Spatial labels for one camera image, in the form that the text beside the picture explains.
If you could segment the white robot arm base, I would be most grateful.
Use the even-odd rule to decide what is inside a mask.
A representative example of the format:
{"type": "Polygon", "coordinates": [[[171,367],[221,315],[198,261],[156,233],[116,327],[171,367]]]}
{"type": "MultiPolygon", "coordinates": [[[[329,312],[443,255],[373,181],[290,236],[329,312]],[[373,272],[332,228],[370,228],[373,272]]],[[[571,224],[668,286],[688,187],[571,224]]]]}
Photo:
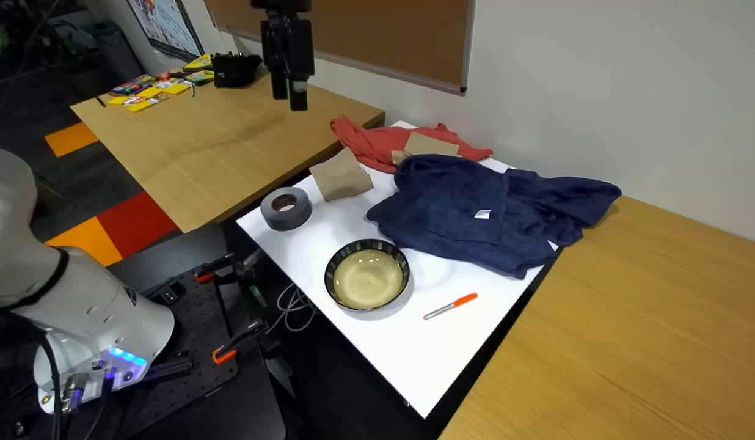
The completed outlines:
{"type": "Polygon", "coordinates": [[[171,343],[177,319],[75,248],[53,248],[29,224],[39,191],[24,159],[0,149],[0,314],[45,334],[34,357],[45,414],[71,411],[140,384],[171,343]]]}

